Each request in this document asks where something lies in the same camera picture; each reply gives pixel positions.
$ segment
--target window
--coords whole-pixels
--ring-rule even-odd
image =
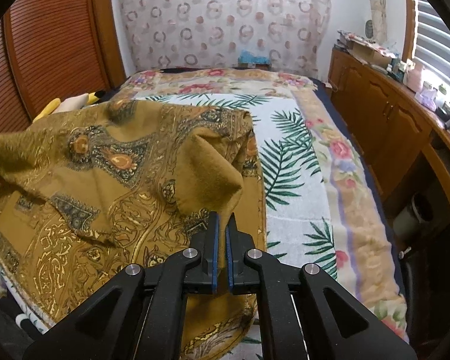
[[[411,57],[427,70],[424,80],[444,84],[450,103],[450,31],[427,0],[413,0],[416,11]]]

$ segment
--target bedspread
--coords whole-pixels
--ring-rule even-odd
[[[132,76],[113,100],[249,110],[263,169],[268,251],[294,266],[316,262],[407,339],[406,303],[394,279],[391,245],[360,157],[315,89],[306,77],[255,69],[145,71]],[[32,312],[30,303],[5,279],[24,312],[46,330],[41,311],[35,307]],[[261,358],[257,318],[230,350],[211,351],[227,334],[229,324],[224,321],[190,340],[183,358]]]

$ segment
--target metal screw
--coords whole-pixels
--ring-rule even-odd
[[[412,250],[411,247],[407,247],[404,251],[399,251],[399,252],[398,252],[398,258],[401,259],[401,260],[403,260],[403,259],[405,258],[405,256],[407,255],[407,253],[408,253],[409,251],[411,251],[411,250]]]
[[[128,266],[125,267],[125,272],[130,275],[136,275],[137,273],[140,272],[140,266],[138,264],[130,264]]]
[[[262,251],[260,249],[250,249],[247,252],[247,255],[251,259],[259,259],[260,257],[262,257]]]
[[[310,275],[316,275],[318,272],[320,272],[320,267],[317,264],[310,263],[305,266],[305,272],[307,272]]]
[[[185,257],[187,257],[188,259],[192,259],[192,258],[196,257],[197,254],[198,254],[197,250],[194,249],[193,247],[189,247],[188,249],[185,249],[183,251],[183,255]]]

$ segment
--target wooden dresser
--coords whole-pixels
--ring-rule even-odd
[[[396,215],[413,193],[437,181],[450,209],[450,132],[404,85],[334,50],[331,100]]]

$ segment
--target trash bin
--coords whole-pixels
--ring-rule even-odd
[[[411,202],[397,215],[392,225],[396,236],[406,241],[416,235],[433,219],[432,206],[422,193],[412,196]]]

